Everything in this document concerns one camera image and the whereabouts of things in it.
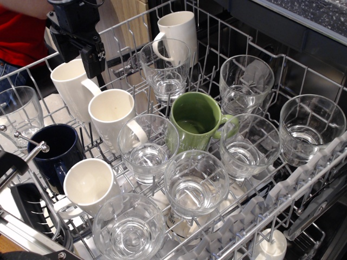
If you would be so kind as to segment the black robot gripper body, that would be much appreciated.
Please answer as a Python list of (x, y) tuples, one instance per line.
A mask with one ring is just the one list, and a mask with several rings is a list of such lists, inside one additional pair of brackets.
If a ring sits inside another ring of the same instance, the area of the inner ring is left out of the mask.
[(100, 21), (100, 1), (49, 1), (54, 8), (49, 18), (50, 33), (64, 62), (80, 56), (85, 46), (101, 42), (96, 24)]

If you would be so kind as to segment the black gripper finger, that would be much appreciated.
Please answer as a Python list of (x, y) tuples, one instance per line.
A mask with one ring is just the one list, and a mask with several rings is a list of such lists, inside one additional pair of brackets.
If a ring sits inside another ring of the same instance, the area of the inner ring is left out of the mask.
[(105, 70), (105, 48), (102, 42), (87, 45), (80, 50), (83, 66), (89, 79), (95, 78)]

